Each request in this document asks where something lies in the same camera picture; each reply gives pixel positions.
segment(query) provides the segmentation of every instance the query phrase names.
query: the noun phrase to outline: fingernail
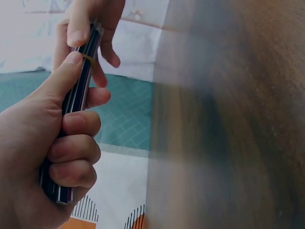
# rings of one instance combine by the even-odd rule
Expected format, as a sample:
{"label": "fingernail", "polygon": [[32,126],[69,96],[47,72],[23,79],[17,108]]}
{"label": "fingernail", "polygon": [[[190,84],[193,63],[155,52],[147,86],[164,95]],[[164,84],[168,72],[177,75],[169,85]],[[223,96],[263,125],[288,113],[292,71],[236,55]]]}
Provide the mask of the fingernail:
{"label": "fingernail", "polygon": [[85,34],[82,31],[75,31],[69,36],[69,43],[85,40]]}
{"label": "fingernail", "polygon": [[68,114],[63,121],[64,125],[69,127],[69,131],[78,131],[85,127],[85,119],[79,114]]}
{"label": "fingernail", "polygon": [[56,140],[56,142],[53,145],[51,145],[49,152],[48,152],[49,159],[51,159],[51,160],[59,159],[59,158],[67,155],[66,151],[64,151],[62,149],[61,143],[62,143],[62,140],[61,140],[61,138],[59,138]]}
{"label": "fingernail", "polygon": [[65,59],[64,63],[77,64],[82,60],[82,56],[79,52],[71,52]]}
{"label": "fingernail", "polygon": [[56,180],[66,180],[71,178],[69,170],[64,166],[52,166],[50,172],[52,178]]}

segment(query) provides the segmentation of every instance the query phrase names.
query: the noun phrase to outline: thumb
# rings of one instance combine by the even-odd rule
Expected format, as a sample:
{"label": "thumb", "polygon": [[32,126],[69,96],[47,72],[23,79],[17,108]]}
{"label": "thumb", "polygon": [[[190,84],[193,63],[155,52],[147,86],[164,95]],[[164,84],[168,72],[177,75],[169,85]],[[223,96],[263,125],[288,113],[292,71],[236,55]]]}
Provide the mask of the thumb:
{"label": "thumb", "polygon": [[82,60],[82,55],[79,52],[71,52],[61,66],[53,71],[42,85],[34,91],[34,94],[63,100],[81,75]]}
{"label": "thumb", "polygon": [[67,30],[67,44],[70,47],[84,45],[89,39],[90,21],[89,5],[90,0],[74,0],[69,9],[69,24]]}

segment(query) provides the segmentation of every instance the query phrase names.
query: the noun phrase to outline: brown blurry object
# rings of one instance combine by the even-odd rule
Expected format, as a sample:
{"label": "brown blurry object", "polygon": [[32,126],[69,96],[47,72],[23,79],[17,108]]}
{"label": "brown blurry object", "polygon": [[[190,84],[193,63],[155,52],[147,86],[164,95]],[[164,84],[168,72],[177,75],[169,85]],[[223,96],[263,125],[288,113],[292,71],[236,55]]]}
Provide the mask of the brown blurry object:
{"label": "brown blurry object", "polygon": [[305,2],[171,0],[149,229],[305,228]]}

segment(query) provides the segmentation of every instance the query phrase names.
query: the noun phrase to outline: black stripe pattern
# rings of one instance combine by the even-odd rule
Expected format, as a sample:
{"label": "black stripe pattern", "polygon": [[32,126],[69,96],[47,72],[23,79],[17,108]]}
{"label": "black stripe pattern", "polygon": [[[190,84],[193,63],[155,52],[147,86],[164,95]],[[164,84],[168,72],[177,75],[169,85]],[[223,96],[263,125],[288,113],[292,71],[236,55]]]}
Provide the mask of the black stripe pattern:
{"label": "black stripe pattern", "polygon": [[145,215],[145,204],[133,210],[133,212],[128,217],[127,222],[125,223],[124,229],[142,229],[144,215]]}
{"label": "black stripe pattern", "polygon": [[96,205],[87,195],[85,195],[84,198],[75,205],[71,216],[87,221],[99,221],[99,214],[97,213]]}

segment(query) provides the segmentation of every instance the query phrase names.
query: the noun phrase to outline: finger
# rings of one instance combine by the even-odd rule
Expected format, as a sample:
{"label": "finger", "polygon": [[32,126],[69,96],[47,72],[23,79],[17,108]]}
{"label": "finger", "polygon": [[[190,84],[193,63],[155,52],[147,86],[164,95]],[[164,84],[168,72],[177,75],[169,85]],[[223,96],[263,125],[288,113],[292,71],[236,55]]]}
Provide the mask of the finger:
{"label": "finger", "polygon": [[114,52],[111,42],[101,43],[102,57],[111,64],[114,68],[118,68],[121,64],[121,60],[118,55]]}
{"label": "finger", "polygon": [[92,1],[74,0],[69,10],[70,21],[67,31],[67,44],[70,47],[84,45],[89,39],[89,10]]}
{"label": "finger", "polygon": [[93,165],[98,162],[100,157],[99,145],[88,135],[70,135],[58,138],[48,152],[48,158],[52,163],[85,159]]}
{"label": "finger", "polygon": [[86,160],[52,164],[49,173],[55,183],[65,187],[91,188],[96,181],[95,169]]}
{"label": "finger", "polygon": [[95,85],[98,87],[106,87],[107,79],[104,71],[102,70],[98,60],[95,61],[95,68],[93,69],[92,78],[95,82]]}
{"label": "finger", "polygon": [[110,100],[111,94],[106,88],[89,88],[86,109],[103,105]]}
{"label": "finger", "polygon": [[82,67],[82,56],[79,52],[71,52],[53,73],[34,92],[43,96],[64,99],[69,90],[76,84]]}
{"label": "finger", "polygon": [[61,123],[66,135],[95,136],[101,128],[101,119],[95,111],[77,111],[65,114]]}
{"label": "finger", "polygon": [[56,27],[56,45],[53,55],[53,71],[59,68],[70,53],[70,47],[67,45],[67,28],[68,20],[63,21]]}

